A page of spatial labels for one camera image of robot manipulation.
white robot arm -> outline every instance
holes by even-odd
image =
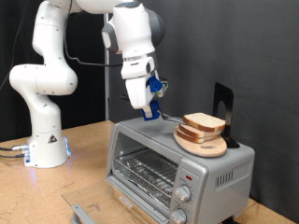
[[[64,23],[70,12],[112,13],[103,29],[105,46],[122,53],[121,70],[133,108],[143,108],[145,120],[157,119],[154,95],[163,96],[163,84],[157,74],[155,48],[164,36],[162,19],[142,4],[130,0],[48,0],[36,15],[33,48],[44,64],[13,67],[10,84],[30,110],[32,136],[25,151],[25,165],[50,168],[63,164],[69,155],[62,136],[61,113],[47,95],[67,95],[75,91],[78,80],[64,59]]]
[[[152,99],[164,96],[168,87],[159,80],[154,48],[161,43],[164,31],[161,17],[136,1],[116,5],[113,18],[102,30],[105,47],[122,53],[121,76],[126,79],[132,107],[142,109],[145,120],[159,118],[159,103]]]
[[[13,67],[9,81],[29,107],[32,136],[28,139],[26,166],[49,168],[63,164],[68,157],[62,136],[60,108],[47,95],[67,95],[75,91],[78,80],[64,59],[64,22],[69,1],[43,2],[36,15],[33,48],[44,64]],[[76,2],[72,12],[80,12]]]

blue light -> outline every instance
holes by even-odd
[[[31,177],[31,183],[33,185],[35,185],[36,184],[36,171],[35,171],[35,169],[31,169],[30,177]]]
[[[66,153],[67,153],[67,156],[69,157],[72,153],[71,151],[69,150],[69,145],[67,143],[67,137],[65,138],[65,147],[66,147]]]

black wall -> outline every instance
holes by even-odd
[[[169,80],[164,113],[212,114],[215,82],[235,94],[232,137],[256,152],[251,196],[299,222],[299,2],[144,0],[166,25],[156,49]],[[111,63],[121,62],[111,56]],[[110,69],[110,119],[141,117],[120,100],[120,68]]]
[[[0,1],[0,83],[9,72],[14,37],[24,13],[23,0]],[[36,13],[41,0],[30,0],[15,51],[15,65],[43,63],[42,57],[32,48]],[[83,14],[70,17],[67,28],[67,45],[71,56],[83,62],[103,63],[105,60],[101,30],[103,15]],[[104,68],[68,64],[77,73],[78,87],[72,95],[50,99],[62,111],[63,128],[94,123],[105,119]],[[31,135],[29,110],[9,81],[0,90],[0,142]]]

toaster oven foot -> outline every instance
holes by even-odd
[[[227,219],[225,219],[222,224],[239,224],[238,222],[234,221],[233,217],[229,217]]]
[[[239,211],[238,213],[234,214],[234,218],[239,218],[242,216],[243,210]]]

toast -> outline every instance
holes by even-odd
[[[218,136],[218,135],[211,135],[211,136],[206,136],[206,137],[202,137],[202,138],[196,138],[196,137],[187,135],[186,133],[182,132],[180,129],[177,129],[177,135],[179,137],[181,137],[182,139],[185,139],[185,140],[187,140],[189,142],[193,142],[193,143],[204,143],[205,141],[211,140]]]
[[[220,135],[222,131],[216,131],[213,133],[202,132],[198,129],[193,128],[193,126],[186,125],[186,124],[179,124],[178,128],[186,133],[188,136],[195,137],[195,138],[204,138],[214,135]]]
[[[218,119],[203,113],[185,115],[184,122],[203,132],[222,131],[225,128],[225,120]]]

